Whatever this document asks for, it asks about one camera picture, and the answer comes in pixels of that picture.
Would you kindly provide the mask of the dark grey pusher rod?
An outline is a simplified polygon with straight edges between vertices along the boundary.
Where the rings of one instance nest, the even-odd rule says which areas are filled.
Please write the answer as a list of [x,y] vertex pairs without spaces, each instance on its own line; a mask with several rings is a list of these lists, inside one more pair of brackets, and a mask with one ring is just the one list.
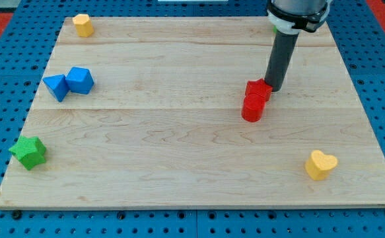
[[264,77],[273,92],[281,90],[297,39],[298,34],[285,34],[279,30],[275,34]]

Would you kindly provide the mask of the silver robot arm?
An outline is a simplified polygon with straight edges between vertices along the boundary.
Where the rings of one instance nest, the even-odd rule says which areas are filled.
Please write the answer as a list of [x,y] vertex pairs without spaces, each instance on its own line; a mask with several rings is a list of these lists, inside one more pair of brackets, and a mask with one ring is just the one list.
[[316,32],[326,21],[331,0],[269,0],[267,16],[276,27],[265,83],[280,91],[300,32]]

